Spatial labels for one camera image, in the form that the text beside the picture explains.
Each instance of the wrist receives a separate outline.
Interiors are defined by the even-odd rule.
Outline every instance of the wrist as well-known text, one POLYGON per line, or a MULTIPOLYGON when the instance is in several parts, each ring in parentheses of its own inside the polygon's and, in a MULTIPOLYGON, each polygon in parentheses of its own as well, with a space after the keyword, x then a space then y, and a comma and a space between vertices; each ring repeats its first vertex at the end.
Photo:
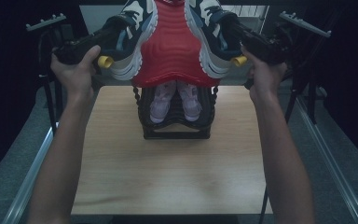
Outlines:
POLYGON ((252 100, 256 107, 279 104, 277 94, 274 94, 272 92, 257 94, 257 96, 252 97, 252 100))
POLYGON ((93 101, 93 94, 68 94, 67 106, 78 110, 89 109, 93 101))

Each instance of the shoe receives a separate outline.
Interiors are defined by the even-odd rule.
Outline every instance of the shoe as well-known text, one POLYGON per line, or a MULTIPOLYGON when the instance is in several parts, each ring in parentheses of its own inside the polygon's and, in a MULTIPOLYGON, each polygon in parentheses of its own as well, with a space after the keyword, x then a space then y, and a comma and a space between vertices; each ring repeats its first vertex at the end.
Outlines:
POLYGON ((166 82, 156 87, 155 98, 150 105, 150 119, 154 123, 161 123, 165 119, 175 92, 176 80, 166 82))
POLYGON ((183 81, 177 81, 177 89, 180 97, 182 98, 185 118, 188 121, 197 120, 200 117, 200 112, 202 110, 201 104, 198 100, 197 87, 183 81))
POLYGON ((157 6, 154 0, 129 0, 120 14, 109 18, 103 29, 118 30, 112 49, 102 54, 112 55, 115 62, 110 67, 112 76, 118 80, 130 80, 142 65, 142 44, 156 30, 157 6))
POLYGON ((191 33, 200 41, 200 63, 213 78, 228 75, 231 59, 241 55, 241 42, 227 33, 237 14, 225 11, 217 0, 186 0, 185 17, 191 33))

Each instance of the wooden table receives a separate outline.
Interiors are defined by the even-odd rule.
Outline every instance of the wooden table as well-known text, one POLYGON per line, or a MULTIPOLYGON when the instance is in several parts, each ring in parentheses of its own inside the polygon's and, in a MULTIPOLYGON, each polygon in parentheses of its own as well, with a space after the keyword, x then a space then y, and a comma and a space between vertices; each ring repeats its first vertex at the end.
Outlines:
POLYGON ((219 87, 210 139, 144 140, 132 87, 109 86, 89 120, 73 214, 259 214, 264 189, 244 87, 219 87))

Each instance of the black backdrop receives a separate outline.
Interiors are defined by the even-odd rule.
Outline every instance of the black backdrop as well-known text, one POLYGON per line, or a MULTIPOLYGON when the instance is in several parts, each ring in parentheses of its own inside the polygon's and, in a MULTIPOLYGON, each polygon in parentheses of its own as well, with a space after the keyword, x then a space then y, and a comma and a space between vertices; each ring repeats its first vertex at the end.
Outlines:
POLYGON ((34 106, 36 90, 42 86, 37 62, 40 32, 28 33, 25 24, 37 24, 52 14, 63 13, 75 24, 78 36, 87 30, 75 1, 0 1, 0 160, 20 132, 34 106))
POLYGON ((358 1, 344 11, 318 58, 324 105, 358 148, 358 1))

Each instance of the black and white sneaker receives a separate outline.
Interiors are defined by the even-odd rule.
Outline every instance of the black and white sneaker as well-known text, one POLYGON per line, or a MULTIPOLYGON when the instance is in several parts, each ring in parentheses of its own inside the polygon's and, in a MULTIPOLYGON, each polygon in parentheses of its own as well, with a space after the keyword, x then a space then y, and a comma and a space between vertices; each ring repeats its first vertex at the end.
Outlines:
POLYGON ((120 14, 109 18, 103 29, 119 30, 114 47, 102 54, 114 56, 109 68, 118 80, 130 80, 142 65, 142 44, 153 34, 158 22, 157 6, 153 0, 129 0, 120 14))
POLYGON ((191 33, 201 42, 200 63, 213 78, 228 75, 230 61, 241 55, 240 40, 228 35, 227 22, 237 15, 221 8, 217 0, 186 0, 185 16, 191 33))

